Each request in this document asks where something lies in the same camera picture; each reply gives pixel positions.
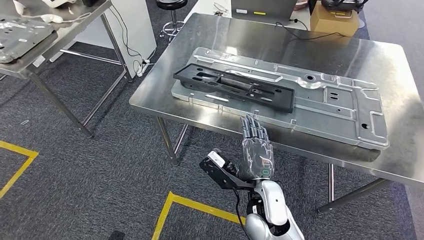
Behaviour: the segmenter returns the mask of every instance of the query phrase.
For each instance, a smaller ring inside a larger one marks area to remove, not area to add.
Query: white robot arm casing
[[[263,180],[256,184],[254,191],[263,199],[266,220],[277,226],[287,222],[286,200],[283,190],[275,181]]]
[[[251,240],[305,240],[304,235],[293,219],[292,212],[285,206],[287,218],[290,223],[288,232],[281,236],[274,236],[267,223],[261,216],[251,213],[246,217],[246,231]]]

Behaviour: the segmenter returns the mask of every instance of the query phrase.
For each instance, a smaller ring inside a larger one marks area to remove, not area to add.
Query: yellow floor tape
[[[237,215],[223,211],[221,209],[211,207],[208,205],[205,205],[203,203],[190,200],[188,198],[178,196],[173,194],[171,191],[168,193],[168,197],[166,198],[165,204],[163,205],[162,211],[160,212],[159,219],[157,220],[156,228],[154,229],[152,240],[158,240],[159,236],[161,235],[162,228],[164,227],[165,220],[167,219],[168,213],[170,212],[172,203],[181,204],[183,206],[196,209],[198,211],[214,215],[216,217],[231,221],[236,224],[240,224],[239,218]],[[243,224],[246,223],[246,219],[244,217],[241,217],[241,222]]]
[[[25,169],[33,162],[33,160],[39,155],[36,151],[31,151],[20,146],[16,146],[5,141],[0,141],[0,148],[7,149],[9,151],[22,154],[28,157],[28,159],[22,164],[22,166],[15,172],[12,178],[6,183],[6,185],[0,190],[0,199],[8,192],[12,185],[18,180]]]

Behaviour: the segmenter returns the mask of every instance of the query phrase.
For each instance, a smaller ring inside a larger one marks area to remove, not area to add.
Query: table leg
[[[100,98],[100,100],[97,102],[97,104],[94,106],[94,108],[91,110],[91,112],[87,115],[87,117],[82,121],[82,125],[86,126],[87,123],[92,119],[94,114],[99,110],[100,106],[105,102],[105,100],[109,97],[109,95],[112,93],[112,91],[115,89],[115,87],[119,84],[121,79],[125,76],[127,72],[124,70],[118,78],[113,82],[112,86],[109,87],[109,89],[106,91],[106,93]]]
[[[132,82],[133,79],[130,76],[130,71],[128,70],[128,66],[125,63],[124,56],[122,56],[118,42],[115,39],[114,33],[112,31],[111,25],[109,25],[109,21],[106,18],[106,15],[104,13],[100,15],[100,18],[101,18],[101,21],[103,22],[104,28],[106,29],[107,35],[109,35],[109,39],[112,42],[113,49],[115,50],[116,56],[118,57],[119,62],[122,64],[123,70],[126,71],[126,74],[124,77],[128,79],[128,82]]]
[[[334,201],[334,166],[328,164],[328,202]]]
[[[320,213],[324,213],[327,212],[330,209],[339,207],[341,205],[344,205],[352,200],[358,199],[360,197],[363,197],[365,195],[368,195],[372,192],[375,192],[381,188],[386,187],[387,185],[389,185],[391,183],[390,180],[384,179],[384,178],[379,178],[361,188],[356,189],[355,191],[348,193],[342,197],[337,198],[336,200],[333,200],[327,204],[325,204],[324,206],[318,208],[318,212]]]
[[[172,142],[170,140],[170,136],[168,135],[168,130],[165,124],[165,120],[159,116],[155,116],[154,120],[156,121],[156,124],[160,129],[160,133],[162,134],[163,142],[165,143],[165,147],[166,147],[166,150],[168,151],[169,157],[171,158],[172,163],[175,166],[177,166],[178,164],[180,164],[180,162],[177,159],[177,152],[180,149],[181,142],[183,141],[184,135],[186,134],[186,131],[189,125],[185,124],[182,127],[182,130],[179,133],[178,139],[176,141],[176,145],[175,147],[173,147]]]
[[[87,137],[91,138],[93,134],[76,118],[71,111],[59,100],[59,98],[50,90],[50,88],[35,74],[32,73],[28,78],[41,89],[50,100],[60,109],[62,112],[76,125],[79,130],[81,130]]]

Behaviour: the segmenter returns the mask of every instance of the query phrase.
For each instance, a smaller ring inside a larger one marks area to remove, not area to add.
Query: metal table
[[[1,64],[0,63],[0,73],[14,76],[21,79],[30,79],[33,81],[38,88],[40,88],[49,98],[50,100],[60,109],[65,115],[89,138],[93,136],[93,134],[86,128],[87,123],[96,113],[96,111],[100,108],[106,98],[111,94],[114,88],[118,85],[122,78],[131,79],[128,75],[128,69],[125,65],[124,58],[122,57],[121,52],[119,51],[117,40],[114,38],[112,33],[112,29],[106,19],[104,12],[112,6],[110,0],[99,0],[92,7],[87,7],[83,5],[81,0],[78,0],[74,4],[66,3],[67,6],[61,8],[50,8],[41,0],[20,0],[24,6],[26,6],[24,14],[27,16],[38,16],[42,14],[55,14],[61,16],[65,21],[73,20],[78,18],[79,16],[85,13],[91,13],[88,17],[73,22],[73,23],[52,23],[54,29],[56,30],[57,37],[55,35],[50,35],[42,42],[37,44],[34,48],[28,51],[21,58],[17,59],[12,63]],[[5,14],[9,16],[17,16],[18,13],[15,10],[15,6],[13,1],[11,0],[0,0],[0,14]],[[84,53],[79,53],[70,50],[62,50],[67,44],[69,44],[76,35],[78,35],[84,28],[86,28],[94,19],[97,17],[101,17],[103,24],[106,28],[107,34],[109,35],[110,40],[112,41],[113,47],[115,49],[116,55],[119,61],[110,60],[102,57],[97,57],[93,55],[88,55]],[[32,20],[41,21],[41,18],[31,18]],[[64,52],[68,54],[74,54],[86,58],[91,58],[115,65],[121,65],[123,67],[122,73],[115,80],[115,82],[110,86],[110,88],[106,91],[106,93],[101,97],[95,107],[91,110],[91,112],[87,115],[87,117],[80,122],[62,103],[62,101],[52,92],[52,90],[41,80],[36,72],[37,67],[33,64],[37,59],[42,56],[44,59],[50,59],[57,52]]]
[[[297,30],[302,38],[319,33]],[[197,47],[261,59],[353,79],[373,80],[379,86],[390,147],[369,150],[291,129],[263,124],[270,139],[283,148],[329,163],[327,211],[358,198],[390,181],[424,187],[424,109],[401,46],[356,38],[330,36],[297,40],[282,27],[212,15],[193,14],[171,42],[129,103],[155,116],[166,149],[174,164],[187,125],[239,136],[239,116],[174,98],[173,73],[185,66]],[[186,125],[175,147],[164,118]],[[334,200],[333,164],[380,179]]]

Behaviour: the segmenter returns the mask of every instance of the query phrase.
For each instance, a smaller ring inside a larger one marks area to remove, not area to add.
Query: black bracket
[[[224,93],[237,100],[257,103],[290,114],[293,112],[294,89],[194,63],[174,73],[173,78],[180,80],[186,88]]]

